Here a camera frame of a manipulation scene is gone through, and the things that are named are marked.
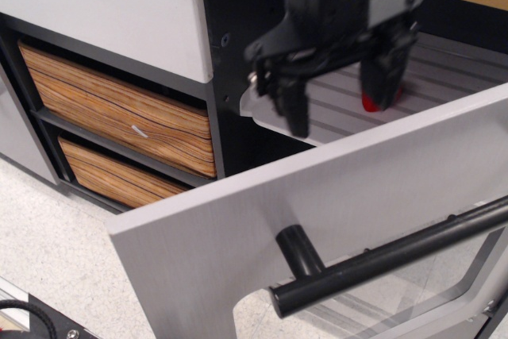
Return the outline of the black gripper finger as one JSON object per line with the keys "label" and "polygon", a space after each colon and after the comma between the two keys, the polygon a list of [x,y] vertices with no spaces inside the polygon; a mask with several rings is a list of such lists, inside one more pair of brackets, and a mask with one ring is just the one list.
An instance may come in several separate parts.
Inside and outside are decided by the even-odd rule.
{"label": "black gripper finger", "polygon": [[308,137],[310,133],[309,101],[306,82],[280,77],[271,90],[272,101],[279,116],[284,117],[294,137]]}
{"label": "black gripper finger", "polygon": [[361,87],[397,87],[407,68],[407,46],[377,45],[360,61]]}

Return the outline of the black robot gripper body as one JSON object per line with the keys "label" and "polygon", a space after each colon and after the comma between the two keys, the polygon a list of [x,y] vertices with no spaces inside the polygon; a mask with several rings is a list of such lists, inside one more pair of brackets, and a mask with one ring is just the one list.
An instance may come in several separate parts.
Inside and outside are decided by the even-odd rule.
{"label": "black robot gripper body", "polygon": [[377,45],[416,41],[423,0],[284,0],[282,21],[244,51],[256,89],[270,94],[280,77],[306,81],[359,62]]}

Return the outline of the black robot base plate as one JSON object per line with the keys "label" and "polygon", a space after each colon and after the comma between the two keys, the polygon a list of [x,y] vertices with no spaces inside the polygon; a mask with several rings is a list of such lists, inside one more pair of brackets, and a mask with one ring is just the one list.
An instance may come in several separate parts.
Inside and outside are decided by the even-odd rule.
{"label": "black robot base plate", "polygon": [[1,338],[88,338],[98,336],[30,294],[1,292]]}

